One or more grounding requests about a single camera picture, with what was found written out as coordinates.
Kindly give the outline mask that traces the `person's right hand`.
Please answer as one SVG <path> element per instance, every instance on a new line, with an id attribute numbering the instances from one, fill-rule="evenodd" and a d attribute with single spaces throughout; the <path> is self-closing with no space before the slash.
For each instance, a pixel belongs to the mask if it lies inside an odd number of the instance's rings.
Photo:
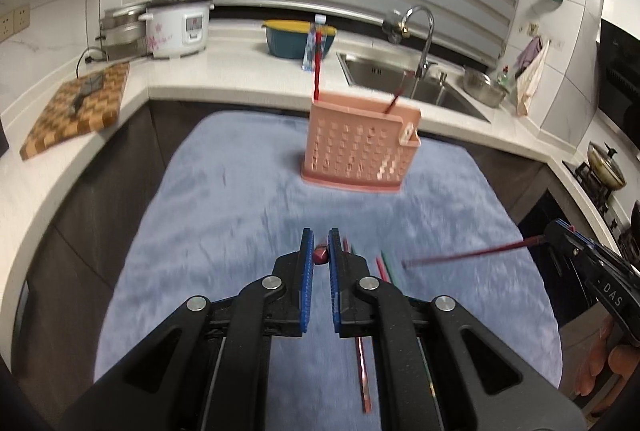
<path id="1" fill-rule="evenodd" d="M 574 392 L 576 394 L 587 396 L 593 390 L 596 378 L 600 375 L 604 366 L 608 366 L 612 373 L 618 377 L 612 390 L 593 408 L 594 413 L 602 413 L 602 411 L 606 411 L 613 405 L 639 364 L 638 347 L 616 345 L 611 350 L 606 347 L 614 325 L 614 319 L 611 315 L 608 315 L 590 347 L 587 359 L 582 362 L 578 369 L 574 384 Z"/>

